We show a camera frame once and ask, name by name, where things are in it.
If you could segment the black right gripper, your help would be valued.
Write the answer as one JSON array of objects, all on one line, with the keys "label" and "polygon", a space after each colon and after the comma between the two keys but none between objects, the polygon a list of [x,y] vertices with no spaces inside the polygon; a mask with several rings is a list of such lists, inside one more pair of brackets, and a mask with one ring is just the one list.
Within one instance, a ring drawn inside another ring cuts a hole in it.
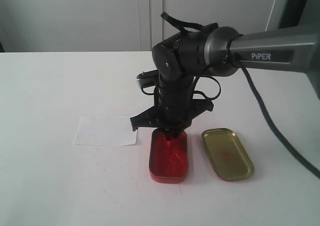
[{"label": "black right gripper", "polygon": [[212,111],[210,99],[193,98],[194,76],[185,76],[174,82],[167,82],[158,76],[154,86],[152,107],[130,118],[133,131],[138,128],[159,128],[164,139],[186,136],[185,129],[192,120],[205,111]]}]

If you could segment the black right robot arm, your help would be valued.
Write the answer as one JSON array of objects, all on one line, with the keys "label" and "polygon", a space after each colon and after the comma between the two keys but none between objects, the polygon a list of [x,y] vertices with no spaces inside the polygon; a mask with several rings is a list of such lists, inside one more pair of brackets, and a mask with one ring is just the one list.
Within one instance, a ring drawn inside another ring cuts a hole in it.
[{"label": "black right robot arm", "polygon": [[154,87],[154,104],[130,119],[133,130],[159,128],[174,134],[213,109],[213,98],[194,99],[201,77],[216,79],[242,70],[263,117],[277,139],[314,176],[320,171],[289,143],[272,121],[248,69],[299,72],[320,90],[320,30],[305,25],[242,35],[231,27],[180,26],[178,33],[156,44],[152,51],[155,70],[137,76],[141,89]]}]

